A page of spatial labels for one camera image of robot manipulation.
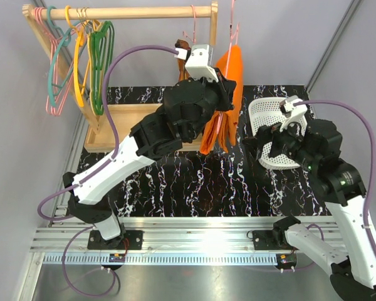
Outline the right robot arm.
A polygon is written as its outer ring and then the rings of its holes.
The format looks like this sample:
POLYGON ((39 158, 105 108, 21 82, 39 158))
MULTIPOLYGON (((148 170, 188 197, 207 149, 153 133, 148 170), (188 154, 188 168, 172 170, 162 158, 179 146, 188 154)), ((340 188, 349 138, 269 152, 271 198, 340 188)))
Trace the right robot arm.
POLYGON ((302 251, 329 276, 342 300, 376 300, 376 255, 367 235, 367 192, 360 173, 340 158, 342 135, 333 122, 312 120, 304 135, 295 127, 294 122, 287 129, 282 123, 263 125, 243 143, 256 160, 264 145, 271 144, 270 157, 285 155, 309 172, 314 193, 334 217, 347 250, 330 246, 295 217, 274 223, 273 244, 302 251))

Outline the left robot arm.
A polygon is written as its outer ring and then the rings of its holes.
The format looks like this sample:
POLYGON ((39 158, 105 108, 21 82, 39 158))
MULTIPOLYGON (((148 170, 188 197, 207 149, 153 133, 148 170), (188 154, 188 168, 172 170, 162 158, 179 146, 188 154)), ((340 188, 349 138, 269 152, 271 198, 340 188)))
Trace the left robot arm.
POLYGON ((109 249, 121 246, 125 228, 105 195, 138 170, 191 143, 214 112, 232 110, 237 83, 216 73, 218 80, 182 80, 164 92, 163 104, 134 125, 126 138, 89 170, 63 175, 70 192, 68 210, 100 233, 109 249))

